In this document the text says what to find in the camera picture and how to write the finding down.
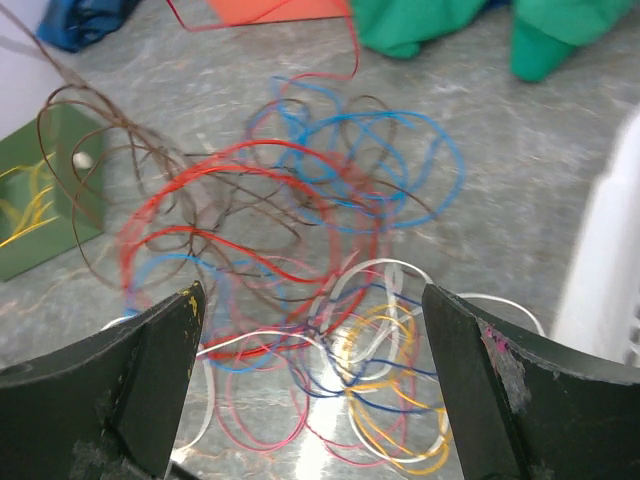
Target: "pink paint mark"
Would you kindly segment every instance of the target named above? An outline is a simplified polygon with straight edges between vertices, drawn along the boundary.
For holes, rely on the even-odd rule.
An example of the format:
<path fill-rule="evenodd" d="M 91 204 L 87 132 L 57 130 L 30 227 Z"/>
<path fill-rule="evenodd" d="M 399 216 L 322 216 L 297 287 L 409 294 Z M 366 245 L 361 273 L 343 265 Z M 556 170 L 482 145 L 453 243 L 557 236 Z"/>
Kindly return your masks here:
<path fill-rule="evenodd" d="M 498 350 L 498 352 L 507 353 L 508 351 L 507 341 L 504 338 L 502 338 L 502 336 L 498 336 L 494 334 L 491 328 L 489 327 L 487 327 L 487 329 L 485 330 L 485 335 L 494 341 L 496 350 Z"/>

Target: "green fabric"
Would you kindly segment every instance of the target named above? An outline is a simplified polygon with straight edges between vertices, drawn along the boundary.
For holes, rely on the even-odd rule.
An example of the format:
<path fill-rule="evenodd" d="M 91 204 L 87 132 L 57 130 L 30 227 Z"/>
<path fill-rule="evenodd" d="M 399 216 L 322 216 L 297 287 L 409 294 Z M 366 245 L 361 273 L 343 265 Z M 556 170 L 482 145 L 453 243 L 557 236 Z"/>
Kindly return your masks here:
<path fill-rule="evenodd" d="M 511 69 L 543 80 L 575 47 L 594 42 L 638 0 L 515 0 Z M 486 0 L 351 0 L 360 42 L 411 58 L 426 40 L 468 25 Z"/>
<path fill-rule="evenodd" d="M 516 18 L 511 46 L 511 71 L 527 82 L 540 82 L 576 49 Z"/>
<path fill-rule="evenodd" d="M 395 58 L 420 52 L 420 43 L 466 26 L 485 0 L 351 0 L 360 42 Z"/>
<path fill-rule="evenodd" d="M 595 42 L 636 0 L 516 0 L 516 18 L 561 42 Z"/>

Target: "orange paper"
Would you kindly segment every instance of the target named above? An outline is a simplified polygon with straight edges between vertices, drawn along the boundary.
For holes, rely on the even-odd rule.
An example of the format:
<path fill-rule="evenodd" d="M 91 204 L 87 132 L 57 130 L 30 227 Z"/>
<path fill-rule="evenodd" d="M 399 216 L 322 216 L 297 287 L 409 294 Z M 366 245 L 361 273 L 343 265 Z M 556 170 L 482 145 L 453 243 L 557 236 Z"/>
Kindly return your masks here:
<path fill-rule="evenodd" d="M 231 25 L 344 17 L 349 12 L 347 0 L 290 0 L 260 17 L 282 2 L 283 0 L 209 0 L 222 21 Z"/>

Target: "white plastic container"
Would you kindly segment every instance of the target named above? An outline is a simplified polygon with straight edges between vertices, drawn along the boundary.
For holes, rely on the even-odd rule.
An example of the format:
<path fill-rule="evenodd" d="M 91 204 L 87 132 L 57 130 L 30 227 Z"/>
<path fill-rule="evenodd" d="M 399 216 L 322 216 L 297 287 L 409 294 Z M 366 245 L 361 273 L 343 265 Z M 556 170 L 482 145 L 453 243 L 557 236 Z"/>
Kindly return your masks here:
<path fill-rule="evenodd" d="M 591 192 L 551 338 L 640 367 L 640 109 Z"/>

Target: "blue fabric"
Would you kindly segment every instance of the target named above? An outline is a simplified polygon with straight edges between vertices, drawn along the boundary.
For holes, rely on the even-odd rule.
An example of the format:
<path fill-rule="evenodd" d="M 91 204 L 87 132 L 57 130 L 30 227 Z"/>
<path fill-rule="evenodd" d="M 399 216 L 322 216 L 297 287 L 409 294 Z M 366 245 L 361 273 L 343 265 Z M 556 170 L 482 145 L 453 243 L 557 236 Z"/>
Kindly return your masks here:
<path fill-rule="evenodd" d="M 511 5 L 511 0 L 487 0 L 484 5 L 483 11 L 493 10 L 494 8 L 504 7 L 505 5 Z"/>
<path fill-rule="evenodd" d="M 118 30 L 141 0 L 51 0 L 37 37 L 78 52 Z"/>

